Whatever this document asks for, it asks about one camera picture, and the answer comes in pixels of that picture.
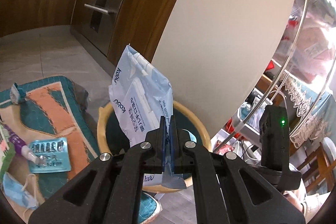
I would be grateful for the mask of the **person's right hand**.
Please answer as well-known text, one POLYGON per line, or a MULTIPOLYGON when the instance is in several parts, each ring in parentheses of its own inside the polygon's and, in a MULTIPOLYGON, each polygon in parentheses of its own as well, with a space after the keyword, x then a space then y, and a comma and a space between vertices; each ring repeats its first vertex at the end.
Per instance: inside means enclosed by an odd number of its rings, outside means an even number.
POLYGON ((303 202, 306 197, 306 188, 303 180, 300 180, 300 185, 296 190, 286 190, 283 193, 284 197, 294 205, 301 213, 304 212, 303 202))

